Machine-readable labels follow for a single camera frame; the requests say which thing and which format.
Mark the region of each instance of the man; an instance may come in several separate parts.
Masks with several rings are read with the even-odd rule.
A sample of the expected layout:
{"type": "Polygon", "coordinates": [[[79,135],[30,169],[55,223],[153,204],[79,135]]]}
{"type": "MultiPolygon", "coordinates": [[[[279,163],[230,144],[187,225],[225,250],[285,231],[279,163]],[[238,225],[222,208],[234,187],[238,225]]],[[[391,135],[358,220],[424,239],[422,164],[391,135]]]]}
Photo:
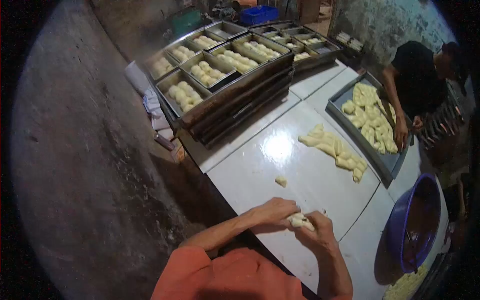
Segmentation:
{"type": "MultiPolygon", "coordinates": [[[[185,240],[176,249],[158,280],[151,300],[171,299],[305,299],[300,281],[288,276],[253,250],[235,249],[210,260],[205,253],[261,224],[288,224],[285,218],[299,212],[295,201],[273,198],[246,213],[208,228],[185,240]]],[[[335,300],[351,300],[352,281],[333,235],[332,221],[315,211],[306,215],[315,231],[296,228],[295,235],[328,264],[335,300]]]]}
{"type": "Polygon", "coordinates": [[[433,112],[447,99],[446,79],[457,81],[466,95],[468,70],[459,46],[443,44],[442,52],[433,52],[419,42],[401,45],[392,63],[383,70],[385,89],[396,114],[394,139],[399,149],[407,143],[405,114],[413,120],[413,130],[423,126],[422,115],[433,112]]]}

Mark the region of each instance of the white work surface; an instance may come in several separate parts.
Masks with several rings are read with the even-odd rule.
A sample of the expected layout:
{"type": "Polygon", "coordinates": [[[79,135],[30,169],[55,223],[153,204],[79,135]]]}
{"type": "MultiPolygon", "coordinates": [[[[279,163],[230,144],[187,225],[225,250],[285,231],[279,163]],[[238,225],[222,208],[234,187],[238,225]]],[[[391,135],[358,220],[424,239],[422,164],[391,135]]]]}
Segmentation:
{"type": "MultiPolygon", "coordinates": [[[[325,209],[333,221],[335,237],[352,277],[354,299],[381,299],[386,286],[377,283],[374,264],[382,230],[397,199],[413,186],[421,173],[432,169],[415,138],[388,189],[379,183],[371,167],[360,184],[355,184],[351,172],[336,168],[331,157],[297,141],[298,135],[305,135],[314,125],[323,123],[326,131],[342,137],[352,151],[364,157],[325,111],[328,99],[358,76],[352,69],[339,66],[335,67],[336,76],[331,71],[332,78],[317,83],[318,88],[312,86],[311,78],[315,76],[293,85],[280,105],[266,108],[217,149],[206,151],[188,137],[182,141],[237,214],[274,196],[296,200],[304,212],[325,209]],[[285,189],[274,182],[278,175],[288,179],[285,189]]],[[[438,234],[425,261],[428,268],[443,246],[448,222],[442,193],[441,202],[438,234]]],[[[317,260],[292,232],[254,232],[293,275],[317,291],[317,260]]]]}
{"type": "MultiPolygon", "coordinates": [[[[340,240],[361,214],[380,182],[368,168],[360,184],[352,173],[316,148],[297,141],[316,124],[338,133],[307,103],[300,102],[207,174],[237,214],[272,197],[294,199],[304,212],[325,209],[340,240]],[[288,179],[286,188],[275,177],[288,179]]],[[[297,276],[316,291],[318,266],[313,253],[288,230],[257,234],[258,239],[297,276]]]]}

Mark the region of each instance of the orange shirt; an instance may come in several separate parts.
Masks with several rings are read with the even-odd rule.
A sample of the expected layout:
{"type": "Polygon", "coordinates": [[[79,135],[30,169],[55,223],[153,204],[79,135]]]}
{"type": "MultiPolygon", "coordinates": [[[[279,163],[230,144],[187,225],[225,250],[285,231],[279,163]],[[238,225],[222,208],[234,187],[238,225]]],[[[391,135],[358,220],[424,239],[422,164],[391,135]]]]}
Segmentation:
{"type": "Polygon", "coordinates": [[[176,249],[153,291],[152,300],[305,299],[300,280],[257,252],[235,249],[210,260],[203,248],[176,249]]]}

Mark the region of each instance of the blue bowl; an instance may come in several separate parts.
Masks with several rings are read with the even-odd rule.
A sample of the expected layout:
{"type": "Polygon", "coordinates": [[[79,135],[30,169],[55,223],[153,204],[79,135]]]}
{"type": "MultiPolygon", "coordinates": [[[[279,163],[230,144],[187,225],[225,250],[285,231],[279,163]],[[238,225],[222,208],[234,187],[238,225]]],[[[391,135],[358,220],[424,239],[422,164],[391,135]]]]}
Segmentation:
{"type": "Polygon", "coordinates": [[[437,235],[440,209],[440,191],[435,177],[430,174],[420,175],[415,185],[395,203],[388,219],[387,248],[393,258],[399,260],[404,273],[415,270],[413,255],[417,268],[427,258],[437,235]],[[407,229],[413,248],[406,235],[407,229]]]}

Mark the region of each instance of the blue plastic crate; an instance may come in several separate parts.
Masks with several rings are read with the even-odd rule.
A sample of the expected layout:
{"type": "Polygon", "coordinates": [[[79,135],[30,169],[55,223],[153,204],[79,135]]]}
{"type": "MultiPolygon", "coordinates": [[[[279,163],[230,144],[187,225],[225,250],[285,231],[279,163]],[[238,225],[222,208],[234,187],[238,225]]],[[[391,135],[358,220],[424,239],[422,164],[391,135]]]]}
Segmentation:
{"type": "Polygon", "coordinates": [[[244,24],[261,24],[278,18],[278,9],[270,6],[259,5],[247,8],[240,13],[240,21],[244,24]]]}

